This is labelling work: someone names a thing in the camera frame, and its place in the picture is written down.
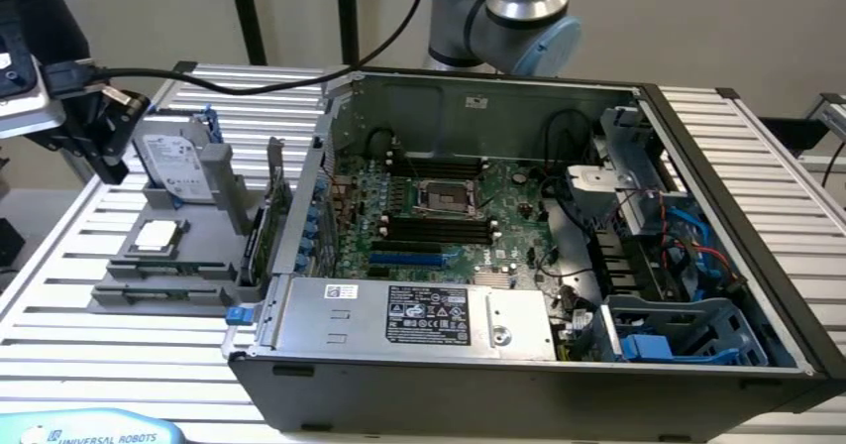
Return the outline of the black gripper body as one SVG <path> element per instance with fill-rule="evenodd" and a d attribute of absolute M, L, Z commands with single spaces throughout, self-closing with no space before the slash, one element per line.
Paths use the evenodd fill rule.
<path fill-rule="evenodd" d="M 1 96 L 45 84 L 53 98 L 76 96 L 89 82 L 88 44 L 64 0 L 1 1 Z"/>

